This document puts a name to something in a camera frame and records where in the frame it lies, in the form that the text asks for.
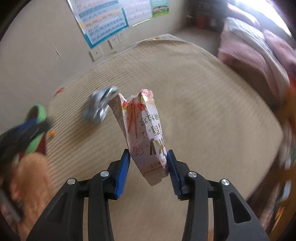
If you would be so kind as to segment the small orange ball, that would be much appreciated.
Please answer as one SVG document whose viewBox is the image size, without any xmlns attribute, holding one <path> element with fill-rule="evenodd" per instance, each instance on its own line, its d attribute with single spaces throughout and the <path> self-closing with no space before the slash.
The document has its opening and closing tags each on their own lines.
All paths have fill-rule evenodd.
<svg viewBox="0 0 296 241">
<path fill-rule="evenodd" d="M 50 130 L 49 131 L 49 137 L 52 138 L 53 136 L 55 136 L 55 131 L 54 130 Z"/>
</svg>

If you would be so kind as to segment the brown plush teddy bear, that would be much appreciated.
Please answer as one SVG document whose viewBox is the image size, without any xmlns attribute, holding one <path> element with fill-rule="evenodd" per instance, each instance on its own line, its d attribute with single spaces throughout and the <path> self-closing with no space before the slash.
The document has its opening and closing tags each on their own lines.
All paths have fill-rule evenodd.
<svg viewBox="0 0 296 241">
<path fill-rule="evenodd" d="M 54 196 L 47 157 L 41 153 L 28 154 L 18 165 L 12 164 L 7 175 L 9 196 L 22 205 L 23 217 L 20 222 L 15 222 L 4 204 L 1 204 L 1 214 L 20 240 L 26 240 Z"/>
</svg>

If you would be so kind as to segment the grey blue crumpled wrapper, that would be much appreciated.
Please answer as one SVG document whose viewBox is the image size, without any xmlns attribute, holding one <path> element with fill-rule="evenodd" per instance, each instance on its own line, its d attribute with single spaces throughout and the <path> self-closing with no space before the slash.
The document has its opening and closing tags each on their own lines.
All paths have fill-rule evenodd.
<svg viewBox="0 0 296 241">
<path fill-rule="evenodd" d="M 88 96 L 82 116 L 88 121 L 102 123 L 109 110 L 107 102 L 117 94 L 117 91 L 116 86 L 109 86 L 92 92 Z"/>
</svg>

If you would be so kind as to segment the pink quilt bed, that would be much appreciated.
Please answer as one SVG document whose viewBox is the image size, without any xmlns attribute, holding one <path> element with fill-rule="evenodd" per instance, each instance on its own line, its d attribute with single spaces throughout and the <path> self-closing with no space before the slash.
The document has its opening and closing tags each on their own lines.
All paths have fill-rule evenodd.
<svg viewBox="0 0 296 241">
<path fill-rule="evenodd" d="M 227 17 L 217 57 L 240 75 L 271 110 L 285 102 L 290 86 L 287 72 L 257 28 Z"/>
</svg>

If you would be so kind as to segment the red container on shelf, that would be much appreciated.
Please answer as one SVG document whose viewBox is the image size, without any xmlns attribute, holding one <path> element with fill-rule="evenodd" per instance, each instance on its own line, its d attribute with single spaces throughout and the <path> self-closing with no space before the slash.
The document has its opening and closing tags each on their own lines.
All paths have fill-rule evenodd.
<svg viewBox="0 0 296 241">
<path fill-rule="evenodd" d="M 199 29 L 205 29 L 207 25 L 207 18 L 205 16 L 197 16 L 196 25 Z"/>
</svg>

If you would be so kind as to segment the dark metal shelf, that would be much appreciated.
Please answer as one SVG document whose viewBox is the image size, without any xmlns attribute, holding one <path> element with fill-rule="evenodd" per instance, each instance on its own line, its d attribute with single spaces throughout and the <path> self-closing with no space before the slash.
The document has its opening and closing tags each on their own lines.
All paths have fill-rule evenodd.
<svg viewBox="0 0 296 241">
<path fill-rule="evenodd" d="M 188 24 L 194 27 L 197 16 L 205 16 L 207 25 L 204 30 L 221 32 L 226 18 L 227 1 L 187 1 Z"/>
</svg>

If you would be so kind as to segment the white wall socket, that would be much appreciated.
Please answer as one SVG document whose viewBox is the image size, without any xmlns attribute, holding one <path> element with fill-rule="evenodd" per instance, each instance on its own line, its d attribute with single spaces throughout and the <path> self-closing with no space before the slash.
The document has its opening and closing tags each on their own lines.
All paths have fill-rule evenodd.
<svg viewBox="0 0 296 241">
<path fill-rule="evenodd" d="M 112 36 L 111 38 L 109 38 L 108 43 L 109 43 L 111 49 L 114 49 L 120 43 L 118 36 L 115 35 L 115 36 Z"/>
</svg>

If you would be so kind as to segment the blue pinyin wall poster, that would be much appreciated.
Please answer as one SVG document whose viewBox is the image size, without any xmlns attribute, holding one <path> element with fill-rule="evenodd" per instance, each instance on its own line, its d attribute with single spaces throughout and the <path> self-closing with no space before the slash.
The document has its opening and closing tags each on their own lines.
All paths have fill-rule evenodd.
<svg viewBox="0 0 296 241">
<path fill-rule="evenodd" d="M 91 49 L 128 27 L 119 1 L 69 0 L 68 4 Z"/>
</svg>

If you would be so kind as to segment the white chart wall poster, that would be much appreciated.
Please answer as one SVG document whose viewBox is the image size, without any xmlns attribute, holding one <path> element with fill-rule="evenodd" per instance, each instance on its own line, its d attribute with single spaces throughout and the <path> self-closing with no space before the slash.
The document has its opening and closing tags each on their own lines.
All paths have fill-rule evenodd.
<svg viewBox="0 0 296 241">
<path fill-rule="evenodd" d="M 130 27 L 152 18 L 151 2 L 146 0 L 120 0 Z"/>
</svg>

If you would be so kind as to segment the green blue wall poster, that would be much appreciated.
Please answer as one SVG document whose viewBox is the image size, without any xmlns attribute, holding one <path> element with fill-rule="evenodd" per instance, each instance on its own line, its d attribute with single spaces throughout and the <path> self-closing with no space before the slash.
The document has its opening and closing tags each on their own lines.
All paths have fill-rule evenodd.
<svg viewBox="0 0 296 241">
<path fill-rule="evenodd" d="M 167 0 L 151 0 L 152 17 L 167 15 L 169 13 L 169 5 Z"/>
</svg>

